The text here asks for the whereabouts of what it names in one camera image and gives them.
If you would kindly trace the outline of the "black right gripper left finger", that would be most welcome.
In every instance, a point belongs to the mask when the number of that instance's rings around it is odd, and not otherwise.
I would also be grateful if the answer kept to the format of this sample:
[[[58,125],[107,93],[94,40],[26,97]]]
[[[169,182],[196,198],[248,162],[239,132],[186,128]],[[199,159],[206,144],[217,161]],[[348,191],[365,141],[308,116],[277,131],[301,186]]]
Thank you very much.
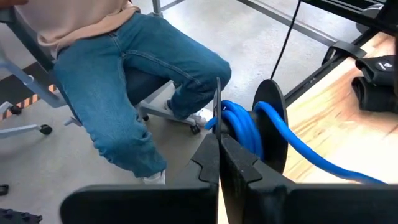
[[[164,185],[90,185],[60,206],[63,224],[217,224],[219,142],[207,134],[174,178]]]

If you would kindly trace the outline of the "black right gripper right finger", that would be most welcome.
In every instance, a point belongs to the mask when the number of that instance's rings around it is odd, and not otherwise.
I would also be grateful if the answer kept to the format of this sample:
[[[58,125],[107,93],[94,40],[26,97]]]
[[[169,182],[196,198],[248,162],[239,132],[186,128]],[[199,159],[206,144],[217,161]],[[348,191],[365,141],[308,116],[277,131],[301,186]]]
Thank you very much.
[[[398,224],[398,185],[298,184],[282,175],[287,142],[264,144],[261,161],[228,134],[220,178],[230,224]]]

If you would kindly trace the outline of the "black plastic wire spool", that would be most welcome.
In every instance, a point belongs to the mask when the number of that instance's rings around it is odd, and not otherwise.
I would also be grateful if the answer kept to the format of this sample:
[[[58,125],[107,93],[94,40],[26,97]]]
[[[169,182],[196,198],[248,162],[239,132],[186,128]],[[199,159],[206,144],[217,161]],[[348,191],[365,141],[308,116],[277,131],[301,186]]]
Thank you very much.
[[[213,118],[206,124],[217,140],[229,136],[244,149],[278,173],[283,173],[287,160],[288,142],[278,131],[273,120],[280,118],[288,123],[284,96],[278,84],[263,80],[256,90],[252,110],[248,111],[231,100],[221,98],[221,81],[213,99]]]

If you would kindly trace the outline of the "black work glove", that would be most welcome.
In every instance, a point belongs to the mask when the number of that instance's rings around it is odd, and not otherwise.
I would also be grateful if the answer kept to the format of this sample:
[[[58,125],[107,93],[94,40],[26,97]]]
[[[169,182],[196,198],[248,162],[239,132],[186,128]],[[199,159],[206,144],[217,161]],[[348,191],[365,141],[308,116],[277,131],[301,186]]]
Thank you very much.
[[[365,80],[373,85],[394,86],[394,55],[360,58],[355,62]]]
[[[360,110],[398,114],[398,97],[393,87],[373,85],[364,77],[354,77],[351,86]]]

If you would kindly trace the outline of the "person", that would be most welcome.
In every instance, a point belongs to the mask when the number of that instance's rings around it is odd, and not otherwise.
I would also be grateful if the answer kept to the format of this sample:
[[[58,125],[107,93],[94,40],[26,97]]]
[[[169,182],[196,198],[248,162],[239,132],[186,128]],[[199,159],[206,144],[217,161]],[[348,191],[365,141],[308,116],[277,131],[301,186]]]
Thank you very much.
[[[125,70],[173,80],[165,109],[203,126],[230,64],[130,0],[0,0],[8,7],[55,57],[54,75],[99,154],[145,184],[164,184],[166,161],[129,101]]]

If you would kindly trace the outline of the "grey office chair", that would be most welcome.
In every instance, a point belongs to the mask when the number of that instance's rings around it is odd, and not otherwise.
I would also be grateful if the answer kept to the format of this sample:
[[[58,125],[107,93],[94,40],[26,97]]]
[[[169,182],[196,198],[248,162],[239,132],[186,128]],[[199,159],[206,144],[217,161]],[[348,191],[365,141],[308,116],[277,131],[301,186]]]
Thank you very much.
[[[27,30],[24,21],[19,19],[19,14],[13,7],[0,9],[0,23],[5,23],[10,30],[13,31],[22,44],[35,57],[39,65],[47,72],[47,75],[50,75],[53,69],[51,56],[40,48],[36,40]],[[51,92],[46,86],[41,85],[32,75],[26,74],[26,72],[11,62],[2,48],[0,48],[0,68],[5,68],[10,71],[28,89],[38,95],[39,98],[46,101],[50,106],[59,108],[69,104],[68,98],[61,88],[59,88],[59,94]],[[144,121],[149,120],[149,114],[165,119],[176,120],[171,112],[151,104],[151,101],[164,91],[167,84],[171,82],[170,80],[144,73],[135,68],[126,68],[124,71],[127,75],[127,93],[129,95],[129,100]],[[47,124],[31,124],[9,129],[0,129],[0,139],[34,130],[40,131],[44,135],[49,135],[52,132],[52,128]]]

